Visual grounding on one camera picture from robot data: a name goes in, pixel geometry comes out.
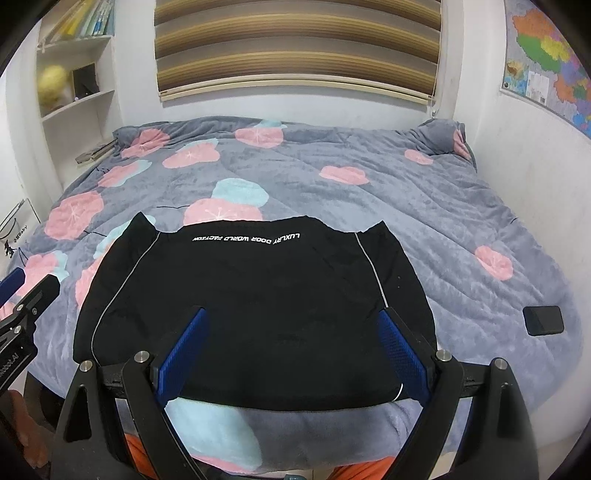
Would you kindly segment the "person's left hand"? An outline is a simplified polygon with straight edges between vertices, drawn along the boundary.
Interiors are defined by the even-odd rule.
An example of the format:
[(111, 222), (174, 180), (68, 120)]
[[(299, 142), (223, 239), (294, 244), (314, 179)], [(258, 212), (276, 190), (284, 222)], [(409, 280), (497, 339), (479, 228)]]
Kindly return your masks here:
[(51, 433), (35, 422), (28, 412), (23, 396), (16, 390), (8, 391), (10, 400), (10, 423), (23, 447), (23, 456), (34, 469), (49, 464), (51, 452), (49, 440)]

